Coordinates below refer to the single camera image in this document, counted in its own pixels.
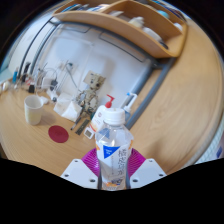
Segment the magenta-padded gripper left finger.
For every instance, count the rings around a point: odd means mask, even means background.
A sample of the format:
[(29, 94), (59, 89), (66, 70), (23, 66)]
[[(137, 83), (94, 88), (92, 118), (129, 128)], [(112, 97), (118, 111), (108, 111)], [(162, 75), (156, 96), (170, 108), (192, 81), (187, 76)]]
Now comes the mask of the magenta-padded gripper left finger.
[(90, 150), (82, 159), (73, 159), (61, 177), (84, 188), (99, 189), (100, 164), (96, 149)]

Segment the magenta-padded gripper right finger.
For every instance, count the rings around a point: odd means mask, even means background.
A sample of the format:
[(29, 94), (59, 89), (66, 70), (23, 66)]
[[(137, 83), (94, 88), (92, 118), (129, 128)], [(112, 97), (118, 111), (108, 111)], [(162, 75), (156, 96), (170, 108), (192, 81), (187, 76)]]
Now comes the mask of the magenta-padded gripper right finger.
[(137, 150), (132, 150), (128, 159), (129, 189), (141, 188), (165, 176), (166, 173), (154, 159), (146, 159)]

